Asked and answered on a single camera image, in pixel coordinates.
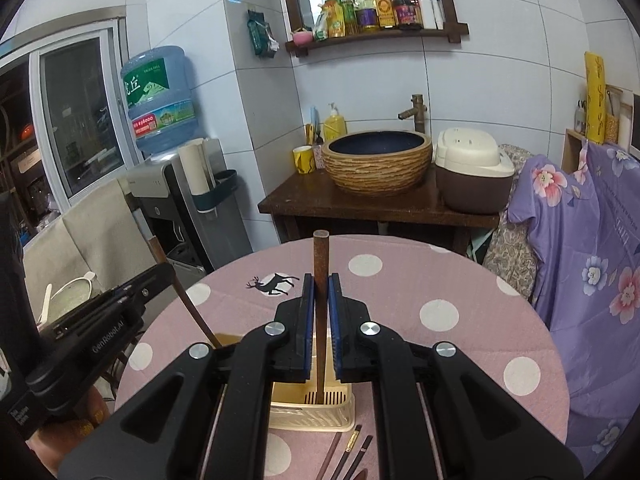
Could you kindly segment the left hand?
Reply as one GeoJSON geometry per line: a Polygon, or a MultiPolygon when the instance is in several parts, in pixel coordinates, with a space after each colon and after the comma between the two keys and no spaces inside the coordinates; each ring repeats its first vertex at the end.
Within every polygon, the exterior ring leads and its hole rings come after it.
{"type": "Polygon", "coordinates": [[[95,386],[80,400],[76,413],[77,419],[42,427],[26,441],[53,477],[58,476],[65,456],[110,417],[107,404],[95,386]]]}

